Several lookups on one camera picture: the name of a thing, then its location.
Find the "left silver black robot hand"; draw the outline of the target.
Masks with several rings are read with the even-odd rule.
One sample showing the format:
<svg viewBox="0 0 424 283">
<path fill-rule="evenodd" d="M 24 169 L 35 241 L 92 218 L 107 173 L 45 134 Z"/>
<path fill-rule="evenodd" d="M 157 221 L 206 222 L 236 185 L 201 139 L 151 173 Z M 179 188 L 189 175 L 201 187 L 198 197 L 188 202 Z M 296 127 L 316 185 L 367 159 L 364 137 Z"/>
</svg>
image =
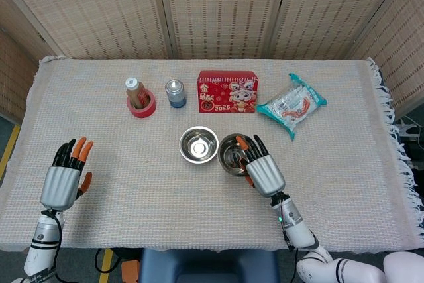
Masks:
<svg viewBox="0 0 424 283">
<path fill-rule="evenodd" d="M 40 202 L 51 212 L 66 211 L 84 195 L 92 181 L 91 172 L 83 173 L 93 147 L 86 137 L 64 143 L 47 170 Z"/>
</svg>

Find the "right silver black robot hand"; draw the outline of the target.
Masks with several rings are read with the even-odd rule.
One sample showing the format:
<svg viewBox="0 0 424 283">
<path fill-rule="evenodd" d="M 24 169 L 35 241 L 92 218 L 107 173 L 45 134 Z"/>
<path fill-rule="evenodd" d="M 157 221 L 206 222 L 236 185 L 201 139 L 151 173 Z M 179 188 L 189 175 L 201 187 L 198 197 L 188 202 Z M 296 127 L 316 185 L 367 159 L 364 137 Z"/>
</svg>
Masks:
<svg viewBox="0 0 424 283">
<path fill-rule="evenodd" d="M 282 192 L 286 181 L 262 139 L 258 135 L 254 135 L 253 139 L 247 135 L 237 135 L 235 138 L 246 157 L 239 162 L 250 183 L 266 198 Z"/>
</svg>

